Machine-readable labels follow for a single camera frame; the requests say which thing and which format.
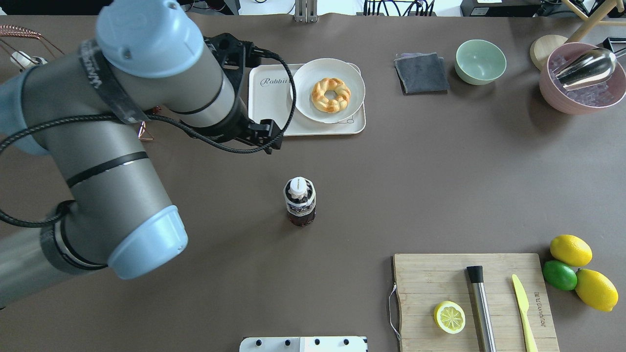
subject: brown table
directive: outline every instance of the brown table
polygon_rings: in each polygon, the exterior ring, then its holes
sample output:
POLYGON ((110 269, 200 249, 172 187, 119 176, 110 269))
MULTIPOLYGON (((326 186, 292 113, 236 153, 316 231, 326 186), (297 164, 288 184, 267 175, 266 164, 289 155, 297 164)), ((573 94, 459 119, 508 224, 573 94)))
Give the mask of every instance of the brown table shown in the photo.
MULTIPOLYGON (((547 18, 196 16, 289 63, 322 57, 357 64, 367 127, 339 137, 292 137, 268 156, 231 155, 169 125, 150 123, 148 154, 185 222, 185 252, 132 281, 112 271, 78 277, 0 312, 1 351, 237 351, 244 336, 361 335, 394 351, 386 313, 397 252, 537 252, 562 233, 594 250, 588 266, 626 289, 624 103, 568 116, 541 97, 531 42, 569 35, 579 21, 547 18), (496 43, 506 73, 470 86, 454 73, 467 39, 496 43), (447 94, 403 96, 395 53, 437 52, 447 94), (318 189, 315 222, 296 228, 281 188, 318 189)), ((93 35, 94 18, 0 16, 44 33, 65 51, 93 35)), ((596 28, 600 43, 618 28, 596 28)), ((0 81, 16 73, 3 57, 0 81)), ((34 219, 70 197, 52 161, 9 150, 0 204, 34 219)), ((16 228, 0 224, 6 236, 16 228)), ((548 287, 562 351, 619 351, 626 306, 612 313, 548 287)))

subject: green bowl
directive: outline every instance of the green bowl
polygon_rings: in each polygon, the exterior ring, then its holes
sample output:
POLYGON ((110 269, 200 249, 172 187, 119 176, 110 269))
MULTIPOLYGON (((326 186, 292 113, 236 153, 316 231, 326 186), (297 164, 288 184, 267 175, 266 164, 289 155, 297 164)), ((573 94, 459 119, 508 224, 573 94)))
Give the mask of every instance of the green bowl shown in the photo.
POLYGON ((456 50, 456 74, 471 85, 486 85, 495 81, 506 70, 506 58, 495 44, 472 39, 456 50))

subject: bottle cap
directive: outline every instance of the bottle cap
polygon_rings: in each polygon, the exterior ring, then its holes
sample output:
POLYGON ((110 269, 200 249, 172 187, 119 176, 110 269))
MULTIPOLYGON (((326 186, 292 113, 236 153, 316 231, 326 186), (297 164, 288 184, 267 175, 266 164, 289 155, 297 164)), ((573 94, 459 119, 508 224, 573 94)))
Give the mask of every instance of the bottle cap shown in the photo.
POLYGON ((289 194, 293 199, 301 199, 307 193, 307 181, 304 177, 296 177, 289 183, 289 194))

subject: pastry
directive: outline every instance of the pastry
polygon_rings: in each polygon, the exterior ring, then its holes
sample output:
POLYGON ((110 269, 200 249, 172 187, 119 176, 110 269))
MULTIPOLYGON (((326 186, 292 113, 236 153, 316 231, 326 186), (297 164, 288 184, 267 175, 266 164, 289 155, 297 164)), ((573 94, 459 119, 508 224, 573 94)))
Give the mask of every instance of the pastry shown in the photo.
POLYGON ((342 111, 350 103, 350 88, 338 78, 324 78, 317 82, 311 92, 311 101, 319 110, 326 113, 342 111), (337 95, 334 99, 324 96, 327 91, 334 91, 337 95))

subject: plastic knife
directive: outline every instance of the plastic knife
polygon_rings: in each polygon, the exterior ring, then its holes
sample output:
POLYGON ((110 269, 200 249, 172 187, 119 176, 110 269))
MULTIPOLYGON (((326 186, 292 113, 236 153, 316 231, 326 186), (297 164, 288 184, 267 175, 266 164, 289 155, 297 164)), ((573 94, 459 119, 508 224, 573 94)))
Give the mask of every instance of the plastic knife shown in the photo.
POLYGON ((524 291, 524 286, 521 285, 520 279, 517 275, 511 276, 513 279, 513 287, 515 288, 515 296, 517 297, 517 305, 520 307, 521 324, 524 327, 524 341, 526 343, 526 352, 538 352, 537 344, 535 343, 535 337, 533 331, 530 329, 530 322, 528 321, 528 296, 524 291))

